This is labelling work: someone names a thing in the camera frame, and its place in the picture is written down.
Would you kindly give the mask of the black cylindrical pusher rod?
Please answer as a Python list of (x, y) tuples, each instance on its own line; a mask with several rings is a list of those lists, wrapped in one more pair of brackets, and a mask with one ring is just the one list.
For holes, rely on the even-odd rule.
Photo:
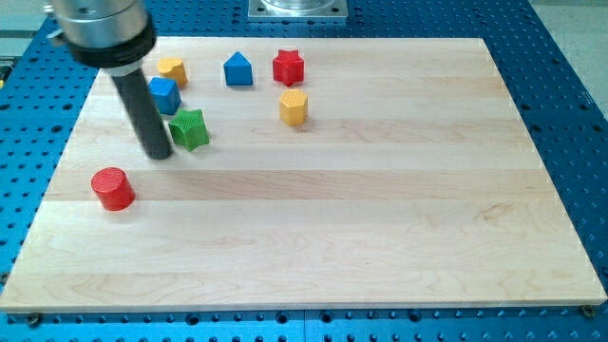
[(173, 149), (142, 70), (112, 76), (112, 81), (145, 155), (157, 161), (168, 159)]

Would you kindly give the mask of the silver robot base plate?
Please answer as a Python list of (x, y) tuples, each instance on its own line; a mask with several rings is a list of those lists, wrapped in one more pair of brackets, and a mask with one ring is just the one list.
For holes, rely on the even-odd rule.
[(253, 21), (346, 19), (347, 0), (249, 0), (248, 18)]

